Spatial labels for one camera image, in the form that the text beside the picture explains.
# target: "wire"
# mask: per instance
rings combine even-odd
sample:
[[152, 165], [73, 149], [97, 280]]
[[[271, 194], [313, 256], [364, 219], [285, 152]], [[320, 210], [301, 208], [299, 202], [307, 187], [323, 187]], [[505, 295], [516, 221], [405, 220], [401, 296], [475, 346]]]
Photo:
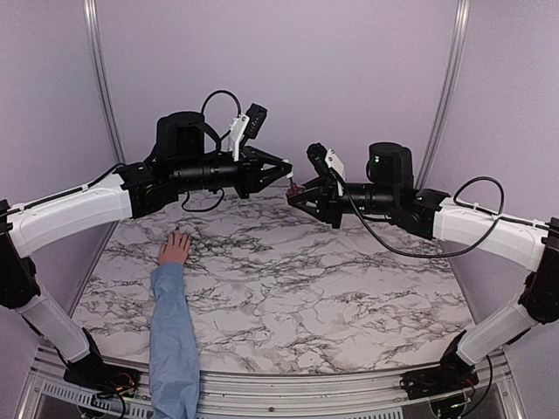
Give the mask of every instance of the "wire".
[[223, 134], [221, 137], [219, 137], [219, 140], [223, 141], [225, 138], [227, 138], [227, 135], [229, 135], [230, 133], [231, 133], [231, 130], [228, 129], [225, 134]]
[[388, 217], [385, 218], [374, 218], [372, 216], [364, 216], [362, 214], [362, 217], [367, 220], [367, 221], [373, 221], [375, 223], [389, 223], [391, 220]]
[[486, 358], [487, 358], [487, 362], [489, 363], [489, 383], [487, 384], [486, 391], [483, 394], [483, 396], [480, 397], [478, 402], [475, 403], [473, 405], [473, 407], [470, 410], [468, 410], [464, 415], [462, 415], [462, 417], [466, 417], [466, 416], [469, 416], [470, 414], [472, 414], [472, 412], [475, 409], [477, 409], [479, 407], [479, 405], [486, 399], [487, 395], [489, 394], [489, 390], [491, 390], [491, 385], [493, 384], [493, 363], [491, 362], [491, 359], [489, 358], [489, 355], [486, 356]]
[[[458, 190], [458, 192], [456, 193], [456, 195], [454, 196], [454, 198], [452, 199], [454, 201], [454, 203], [456, 205], [458, 205], [459, 207], [463, 207], [463, 208], [468, 208], [470, 210], [477, 210], [479, 212], [483, 212], [484, 214], [488, 214], [489, 216], [497, 216], [499, 214], [491, 211], [490, 209], [485, 209], [485, 208], [481, 208], [481, 207], [474, 207], [473, 205], [471, 205], [470, 203], [463, 203], [458, 201], [458, 195], [468, 186], [470, 186], [472, 183], [478, 182], [478, 181], [494, 181], [494, 179], [492, 177], [487, 177], [487, 176], [481, 176], [481, 177], [476, 177], [474, 179], [472, 179], [471, 181], [468, 181], [467, 183], [465, 183], [464, 185], [462, 185], [462, 187]], [[507, 221], [509, 223], [516, 223], [516, 224], [522, 224], [522, 225], [529, 225], [529, 226], [534, 226], [537, 229], [541, 229], [541, 230], [546, 230], [549, 231], [550, 228], [547, 225], [542, 225], [542, 224], [534, 224], [532, 222], [526, 221], [526, 220], [519, 220], [518, 218], [511, 218], [509, 216], [502, 216], [500, 218], [503, 221]]]
[[117, 168], [122, 168], [126, 166], [126, 164], [124, 163], [116, 163], [114, 166], [112, 166], [109, 170], [107, 170], [103, 175], [99, 176], [97, 179], [95, 179], [92, 182], [89, 182], [87, 184], [88, 188], [91, 188], [93, 186], [95, 186], [97, 183], [101, 182], [103, 179], [105, 179], [107, 176], [109, 176], [111, 173], [113, 173]]
[[[82, 376], [78, 371], [76, 371], [76, 369], [73, 368], [72, 365], [71, 365], [69, 362], [67, 362], [67, 361], [64, 359], [64, 357], [63, 357], [62, 354], [60, 353], [59, 349], [58, 349], [57, 347], [55, 347], [55, 349], [56, 349], [56, 353], [59, 355], [59, 358], [60, 358], [60, 360], [62, 361], [62, 363], [64, 364], [64, 366], [66, 367], [66, 369], [73, 371], [75, 374], [79, 375], [79, 376], [83, 379], [83, 376]], [[121, 406], [122, 406], [122, 411], [121, 411], [121, 415], [119, 416], [119, 419], [123, 419], [123, 418], [124, 418], [124, 415], [126, 414], [126, 402], [124, 402], [124, 398], [123, 398], [122, 395], [117, 391], [116, 388], [112, 388], [112, 387], [106, 386], [106, 385], [104, 385], [104, 384], [93, 384], [93, 383], [91, 383], [91, 382], [87, 382], [86, 380], [84, 380], [84, 382], [87, 383], [88, 387], [92, 387], [92, 388], [97, 387], [97, 388], [108, 389], [111, 393], [117, 395], [118, 398], [119, 398], [119, 400], [121, 401]], [[77, 406], [77, 408], [78, 408], [78, 410], [79, 410], [80, 413], [82, 413], [82, 414], [84, 413], [84, 412], [82, 412], [82, 411], [80, 410], [79, 406]]]
[[214, 96], [220, 94], [220, 93], [231, 96], [232, 99], [235, 100], [235, 104], [237, 105], [237, 115], [240, 115], [243, 112], [242, 109], [241, 109], [241, 102], [238, 101], [237, 96], [235, 96], [233, 93], [229, 92], [228, 90], [216, 90], [214, 93], [210, 94], [210, 96], [208, 96], [206, 98], [206, 100], [204, 101], [204, 103], [202, 104], [202, 110], [200, 111], [200, 113], [202, 115], [204, 115], [206, 105], [208, 105], [208, 102], [210, 101], [210, 99], [213, 98]]
[[470, 388], [472, 389], [472, 395], [470, 395], [470, 398], [473, 399], [473, 397], [475, 396], [475, 394], [478, 390], [476, 390], [475, 386], [473, 385], [473, 383], [470, 380], [466, 380], [466, 384], [469, 385]]
[[122, 376], [122, 375], [124, 375], [125, 377], [128, 378], [128, 384], [129, 384], [130, 386], [133, 386], [133, 385], [134, 385], [134, 380], [132, 380], [132, 377], [131, 377], [130, 375], [126, 374], [126, 373], [120, 373], [120, 374], [116, 375], [114, 378], [120, 377], [120, 376]]
[[[94, 181], [89, 182], [87, 184], [87, 187], [91, 188], [91, 187], [95, 186], [97, 183], [101, 182], [103, 179], [105, 179], [107, 176], [109, 176], [111, 173], [113, 173], [117, 168], [122, 167], [122, 166], [126, 166], [126, 165], [124, 163], [115, 164], [109, 170], [107, 170], [103, 175], [99, 176]], [[11, 209], [7, 212], [4, 212], [2, 215], [0, 215], [0, 218], [3, 217], [3, 216], [11, 216], [11, 215], [17, 214], [18, 212], [21, 212], [21, 211], [30, 210], [31, 208], [37, 207], [37, 206], [39, 206], [43, 203], [49, 203], [50, 201], [54, 201], [55, 199], [64, 198], [65, 196], [74, 195], [74, 194], [77, 194], [79, 192], [82, 192], [83, 190], [84, 189], [82, 187], [77, 187], [77, 188], [66, 190], [64, 192], [60, 192], [56, 195], [48, 196], [46, 198], [41, 198], [41, 199], [39, 199], [37, 201], [34, 201], [32, 203], [28, 203], [22, 209], [21, 208], [14, 208], [14, 209]]]
[[190, 200], [190, 192], [187, 190], [186, 191], [186, 198], [184, 199], [183, 203], [181, 203], [181, 208], [183, 210], [185, 210], [186, 212], [210, 212], [212, 210], [214, 210], [215, 208], [217, 208], [219, 206], [219, 204], [224, 200], [225, 198], [225, 191], [223, 190], [223, 188], [218, 189], [221, 191], [221, 196], [219, 197], [219, 199], [217, 200], [216, 203], [214, 203], [212, 206], [210, 206], [209, 208], [204, 208], [204, 209], [188, 209], [188, 208], [184, 208], [184, 205], [186, 205], [186, 203]]
[[[331, 170], [332, 174], [334, 175], [334, 177], [336, 178], [336, 180], [345, 189], [346, 188], [346, 183], [343, 180], [343, 178], [340, 176], [340, 174], [338, 172], [336, 172], [335, 169], [333, 169], [333, 168], [331, 168], [330, 170]], [[490, 181], [490, 182], [496, 184], [497, 187], [499, 188], [499, 191], [500, 191], [500, 205], [499, 205], [499, 212], [496, 215], [502, 214], [503, 208], [505, 206], [505, 190], [503, 189], [502, 185], [497, 180], [493, 179], [492, 177], [483, 176], [481, 178], [475, 178], [475, 179], [472, 179], [471, 181], [468, 181], [467, 183], [465, 183], [459, 189], [456, 196], [458, 196], [459, 193], [461, 193], [465, 188], [467, 188], [472, 183], [480, 182], [482, 180]], [[461, 251], [454, 251], [454, 252], [451, 252], [451, 253], [441, 253], [441, 254], [435, 254], [435, 255], [426, 255], [426, 254], [420, 254], [420, 253], [408, 253], [407, 251], [400, 251], [399, 249], [396, 249], [396, 248], [390, 246], [380, 236], [378, 236], [375, 233], [375, 231], [370, 228], [370, 226], [367, 224], [367, 222], [365, 221], [365, 219], [361, 215], [361, 212], [357, 209], [357, 206], [355, 205], [355, 202], [354, 202], [353, 198], [351, 197], [350, 193], [348, 193], [348, 198], [349, 198], [349, 202], [351, 203], [351, 206], [353, 207], [353, 210], [354, 210], [355, 214], [359, 218], [359, 221], [361, 221], [361, 223], [363, 224], [365, 229], [367, 229], [367, 231], [370, 233], [370, 235], [372, 237], [374, 237], [376, 239], [376, 241], [378, 243], [380, 243], [385, 249], [387, 249], [389, 251], [392, 251], [392, 252], [396, 253], [397, 255], [406, 256], [408, 258], [441, 259], [441, 258], [455, 258], [457, 256], [465, 255], [467, 252], [474, 250], [481, 243], [483, 243], [483, 241], [486, 238], [489, 237], [489, 235], [493, 232], [493, 230], [495, 230], [495, 227], [497, 227], [497, 223], [500, 221], [500, 218], [496, 218], [495, 221], [493, 222], [493, 224], [491, 225], [491, 227], [487, 230], [487, 232], [477, 242], [475, 242], [474, 244], [472, 244], [469, 247], [466, 247], [465, 249], [463, 249]]]

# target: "marble tabletop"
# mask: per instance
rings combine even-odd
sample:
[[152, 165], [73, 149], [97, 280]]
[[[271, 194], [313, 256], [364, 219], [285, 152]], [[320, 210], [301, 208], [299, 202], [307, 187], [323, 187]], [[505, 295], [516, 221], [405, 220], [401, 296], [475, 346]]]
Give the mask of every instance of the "marble tabletop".
[[[285, 188], [228, 194], [209, 213], [178, 203], [120, 223], [73, 318], [106, 355], [148, 363], [155, 301], [150, 273], [177, 226], [192, 235], [184, 269], [202, 369], [257, 374], [347, 373], [437, 361], [473, 324], [445, 260], [386, 251], [345, 216], [340, 230], [289, 207]], [[203, 208], [216, 196], [196, 192]], [[438, 245], [374, 228], [415, 252]]]

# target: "light blue shirt sleeve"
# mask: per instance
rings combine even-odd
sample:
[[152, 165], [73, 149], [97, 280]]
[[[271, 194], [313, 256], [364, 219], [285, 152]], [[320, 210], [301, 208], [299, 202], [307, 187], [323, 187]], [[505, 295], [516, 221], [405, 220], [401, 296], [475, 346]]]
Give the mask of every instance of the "light blue shirt sleeve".
[[183, 266], [164, 264], [151, 276], [155, 310], [149, 335], [153, 419], [196, 419], [200, 364], [184, 297]]

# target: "lavender wall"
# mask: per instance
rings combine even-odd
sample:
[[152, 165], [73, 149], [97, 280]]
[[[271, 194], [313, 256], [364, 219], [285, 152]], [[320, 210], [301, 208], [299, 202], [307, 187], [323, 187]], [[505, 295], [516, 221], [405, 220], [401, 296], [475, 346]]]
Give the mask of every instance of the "lavender wall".
[[[559, 215], [559, 4], [473, 2], [461, 74], [429, 186], [454, 191], [491, 175], [507, 192], [505, 211]], [[468, 197], [495, 203], [496, 190]], [[522, 289], [526, 272], [474, 252], [453, 261], [478, 319]], [[507, 350], [529, 418], [557, 417], [559, 325], [537, 327]]]
[[[266, 106], [255, 147], [314, 175], [322, 141], [364, 178], [368, 145], [398, 141], [421, 162], [445, 74], [456, 2], [212, 0], [98, 2], [109, 84], [125, 153], [143, 159], [163, 115], [232, 90]], [[208, 108], [224, 132], [229, 98]]]
[[[0, 198], [36, 199], [114, 164], [82, 2], [0, 1]], [[38, 278], [68, 309], [103, 228], [39, 251]], [[38, 339], [0, 308], [0, 417], [12, 418]]]

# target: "human hand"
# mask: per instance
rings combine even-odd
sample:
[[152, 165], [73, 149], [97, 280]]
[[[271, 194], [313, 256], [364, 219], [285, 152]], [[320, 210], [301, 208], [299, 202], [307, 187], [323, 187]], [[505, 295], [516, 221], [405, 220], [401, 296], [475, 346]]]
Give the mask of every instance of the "human hand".
[[188, 233], [181, 235], [181, 231], [177, 228], [169, 234], [169, 241], [164, 244], [159, 253], [159, 265], [169, 262], [177, 262], [185, 264], [190, 254], [190, 236]]

